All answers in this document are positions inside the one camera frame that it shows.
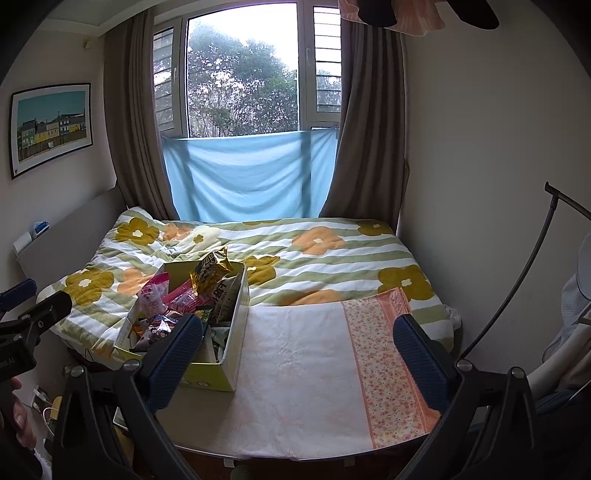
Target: power outlet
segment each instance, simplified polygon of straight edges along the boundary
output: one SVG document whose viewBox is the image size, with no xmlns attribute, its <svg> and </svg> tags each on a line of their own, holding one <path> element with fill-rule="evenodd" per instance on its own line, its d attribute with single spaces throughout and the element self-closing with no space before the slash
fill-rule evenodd
<svg viewBox="0 0 591 480">
<path fill-rule="evenodd" d="M 39 385 L 36 385 L 33 389 L 33 398 L 31 399 L 31 408 L 43 415 L 43 410 L 47 407 L 51 407 L 51 399 L 45 390 Z"/>
</svg>

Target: picture frame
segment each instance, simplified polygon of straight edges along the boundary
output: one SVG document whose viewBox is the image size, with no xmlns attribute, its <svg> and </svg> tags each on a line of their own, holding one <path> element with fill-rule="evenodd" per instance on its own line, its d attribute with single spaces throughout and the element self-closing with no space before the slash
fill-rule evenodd
<svg viewBox="0 0 591 480">
<path fill-rule="evenodd" d="M 90 83 L 49 85 L 13 93 L 9 145 L 13 179 L 54 158 L 93 145 Z"/>
</svg>

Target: bed frame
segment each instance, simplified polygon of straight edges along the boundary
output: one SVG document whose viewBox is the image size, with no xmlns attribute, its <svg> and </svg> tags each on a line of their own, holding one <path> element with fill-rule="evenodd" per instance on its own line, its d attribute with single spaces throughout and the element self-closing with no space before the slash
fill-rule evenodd
<svg viewBox="0 0 591 480">
<path fill-rule="evenodd" d="M 126 208 L 116 185 L 51 225 L 17 256 L 25 276 L 35 280 L 41 291 L 84 268 Z M 74 232 L 76 241 L 72 242 Z"/>
</svg>

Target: hand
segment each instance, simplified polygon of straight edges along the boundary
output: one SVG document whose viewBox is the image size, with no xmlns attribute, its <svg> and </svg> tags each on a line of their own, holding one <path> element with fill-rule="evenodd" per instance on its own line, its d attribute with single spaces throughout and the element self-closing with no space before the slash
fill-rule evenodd
<svg viewBox="0 0 591 480">
<path fill-rule="evenodd" d="M 22 382 L 17 377 L 12 377 L 10 380 L 13 390 L 20 390 Z M 19 430 L 17 431 L 17 440 L 23 447 L 29 450 L 34 450 L 37 445 L 37 437 L 33 433 L 33 427 L 27 418 L 27 411 L 25 405 L 16 397 L 14 401 L 14 421 Z"/>
</svg>

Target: pink candy wrapper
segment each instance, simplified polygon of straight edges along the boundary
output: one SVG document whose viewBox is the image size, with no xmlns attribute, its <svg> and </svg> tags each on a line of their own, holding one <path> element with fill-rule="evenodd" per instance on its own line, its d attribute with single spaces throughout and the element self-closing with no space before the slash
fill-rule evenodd
<svg viewBox="0 0 591 480">
<path fill-rule="evenodd" d="M 146 317 L 163 314 L 168 309 L 162 301 L 168 293 L 168 272 L 153 276 L 138 292 L 138 301 Z"/>
<path fill-rule="evenodd" d="M 199 307 L 213 304 L 209 296 L 204 293 L 196 294 L 194 292 L 190 279 L 164 296 L 162 301 L 166 306 L 180 313 L 193 313 Z"/>
</svg>

